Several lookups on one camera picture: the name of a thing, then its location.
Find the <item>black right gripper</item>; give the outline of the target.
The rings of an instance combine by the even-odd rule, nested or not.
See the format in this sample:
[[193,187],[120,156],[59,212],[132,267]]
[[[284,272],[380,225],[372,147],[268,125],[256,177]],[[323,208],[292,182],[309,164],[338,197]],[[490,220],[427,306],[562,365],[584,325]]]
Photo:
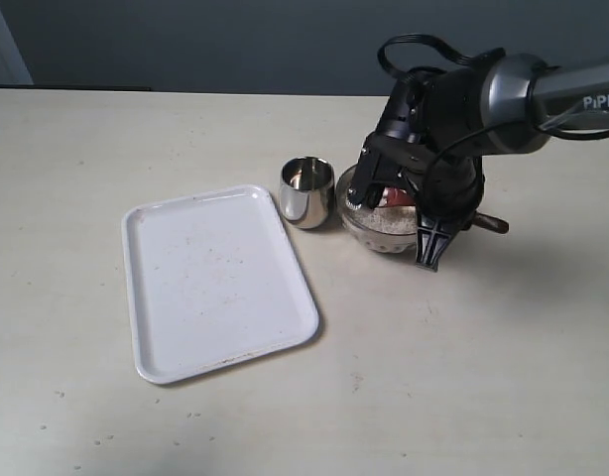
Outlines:
[[482,154],[474,132],[442,149],[369,134],[346,191],[353,210],[375,209],[385,187],[400,188],[415,201],[416,258],[438,271],[439,261],[459,231],[473,218],[484,194]]

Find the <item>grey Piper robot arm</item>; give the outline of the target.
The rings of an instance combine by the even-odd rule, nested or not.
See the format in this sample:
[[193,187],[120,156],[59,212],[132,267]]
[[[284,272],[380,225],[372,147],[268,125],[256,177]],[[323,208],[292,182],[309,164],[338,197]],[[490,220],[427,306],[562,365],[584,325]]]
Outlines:
[[372,210],[386,189],[405,192],[416,210],[416,263],[436,270],[459,232],[509,230],[478,211],[483,158],[529,154],[551,137],[609,138],[609,58],[556,67],[498,55],[453,71],[413,68],[365,139],[345,202]]

